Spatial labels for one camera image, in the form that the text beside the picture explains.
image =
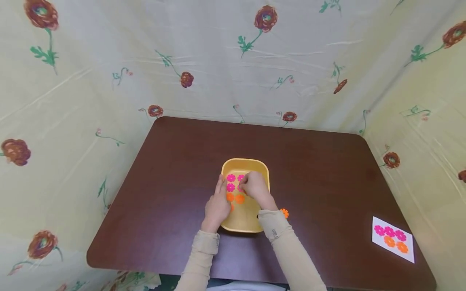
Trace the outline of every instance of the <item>sleeve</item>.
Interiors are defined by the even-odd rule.
[[[319,272],[291,225],[279,211],[259,211],[259,223],[272,243],[281,270],[293,291],[327,291]]]
[[[205,291],[210,279],[213,256],[219,250],[220,235],[198,231],[191,255],[175,291]]]

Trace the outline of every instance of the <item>yellow tray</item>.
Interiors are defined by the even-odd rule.
[[[260,211],[259,204],[239,191],[238,184],[242,175],[251,171],[257,171],[264,176],[267,187],[270,190],[270,181],[267,166],[258,160],[234,158],[226,161],[222,167],[222,175],[227,179],[226,197],[232,204],[230,215],[225,219],[221,226],[229,231],[236,232],[261,232],[262,227],[259,224],[257,215]]]

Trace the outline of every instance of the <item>brown table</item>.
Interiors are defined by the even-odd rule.
[[[360,136],[173,117],[152,126],[88,264],[181,274],[221,167],[234,157],[267,165],[271,193],[327,286],[435,290],[416,242],[412,264],[371,241],[372,216],[410,228]],[[219,232],[212,277],[286,282],[263,233]]]

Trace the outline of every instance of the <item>child's hand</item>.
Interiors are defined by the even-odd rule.
[[[215,193],[206,204],[206,217],[201,224],[201,230],[216,233],[220,224],[230,214],[231,204],[226,200],[226,180],[219,176]]]

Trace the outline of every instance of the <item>paper card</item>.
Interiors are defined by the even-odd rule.
[[[372,218],[372,242],[414,263],[412,234],[377,217]]]

